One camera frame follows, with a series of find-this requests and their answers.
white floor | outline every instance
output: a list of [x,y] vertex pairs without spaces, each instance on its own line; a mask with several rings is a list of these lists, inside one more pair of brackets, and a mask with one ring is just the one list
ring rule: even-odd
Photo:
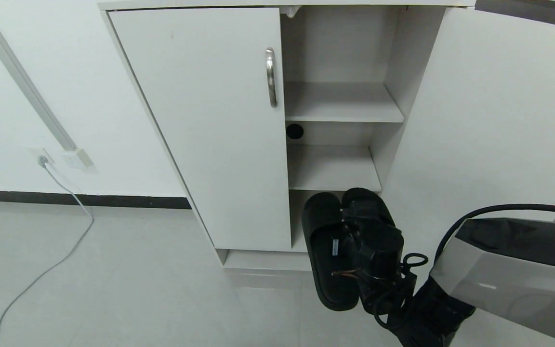
[[[0,347],[398,347],[361,307],[332,312],[311,273],[225,272],[191,211],[94,207],[68,261],[9,310]],[[0,202],[0,314],[87,226],[78,206]],[[453,347],[555,346],[478,310]]]

white cable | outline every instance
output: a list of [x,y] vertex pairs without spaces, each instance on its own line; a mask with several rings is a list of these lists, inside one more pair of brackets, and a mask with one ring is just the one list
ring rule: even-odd
[[39,281],[39,279],[42,278],[42,276],[46,275],[50,270],[53,270],[53,268],[55,268],[57,265],[61,264],[62,262],[66,261],[66,259],[68,259],[70,257],[70,255],[72,255],[72,253],[74,253],[75,250],[77,250],[77,247],[79,246],[80,242],[83,241],[85,235],[87,235],[87,233],[89,232],[89,230],[91,229],[91,226],[93,226],[93,215],[87,211],[87,209],[84,207],[83,203],[79,200],[79,198],[76,196],[76,194],[72,193],[70,191],[70,189],[64,187],[62,184],[59,183],[59,181],[57,180],[57,178],[55,178],[55,176],[53,176],[53,174],[51,173],[51,171],[48,169],[48,167],[46,167],[46,164],[48,163],[48,159],[44,156],[40,156],[40,158],[38,159],[38,164],[43,167],[46,172],[48,172],[48,174],[51,176],[51,178],[55,181],[55,183],[57,185],[59,185],[61,188],[63,188],[64,191],[67,191],[68,193],[70,193],[74,199],[79,203],[79,205],[81,207],[83,207],[83,211],[86,213],[86,215],[89,216],[91,222],[89,223],[89,226],[87,227],[87,229],[84,231],[83,235],[81,235],[79,241],[77,241],[77,243],[74,245],[74,247],[72,248],[72,250],[68,253],[68,255],[66,255],[63,259],[61,259],[59,262],[57,262],[57,264],[51,266],[50,268],[48,268],[48,270],[42,272],[42,274],[40,276],[38,276],[38,278],[36,278],[35,280],[33,280],[33,282],[31,282],[31,284],[29,284],[27,286],[27,288],[25,288],[25,290],[23,290],[16,298],[14,298],[14,300],[6,307],[6,310],[4,310],[4,313],[1,315],[0,318],[0,328],[1,328],[1,323],[4,320],[4,316],[6,316],[7,311],[10,309],[10,307],[12,307],[12,305],[18,300],[18,298],[20,298],[23,294],[25,294],[25,292],[27,292],[29,290],[29,288],[31,288],[33,285],[36,284],[37,281]]

slipper pair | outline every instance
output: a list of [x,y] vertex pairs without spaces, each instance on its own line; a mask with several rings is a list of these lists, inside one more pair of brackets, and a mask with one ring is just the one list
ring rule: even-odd
[[383,200],[376,193],[355,187],[342,196],[342,201],[332,193],[317,193],[304,205],[302,225],[308,248],[314,284],[318,298],[332,310],[349,310],[359,301],[357,280],[333,272],[353,270],[353,265],[344,247],[349,237],[342,224],[342,207],[350,206],[355,200],[373,200],[377,204],[379,218],[391,226],[393,219]]

cabinet shelf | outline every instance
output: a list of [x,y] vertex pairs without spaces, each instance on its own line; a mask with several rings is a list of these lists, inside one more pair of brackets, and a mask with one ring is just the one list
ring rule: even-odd
[[367,147],[288,146],[287,156],[290,189],[346,191],[364,187],[381,191]]
[[404,121],[382,83],[287,82],[284,93],[287,121]]
[[254,270],[311,271],[307,253],[238,251],[230,250],[224,261],[225,268]]

cabinet door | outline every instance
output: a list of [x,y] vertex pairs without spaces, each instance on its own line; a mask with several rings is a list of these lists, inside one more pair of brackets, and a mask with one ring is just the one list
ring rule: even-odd
[[214,246],[290,249],[282,75],[273,108],[265,54],[273,48],[278,68],[279,10],[110,17]]
[[555,26],[447,9],[383,198],[430,258],[469,211],[555,204]]

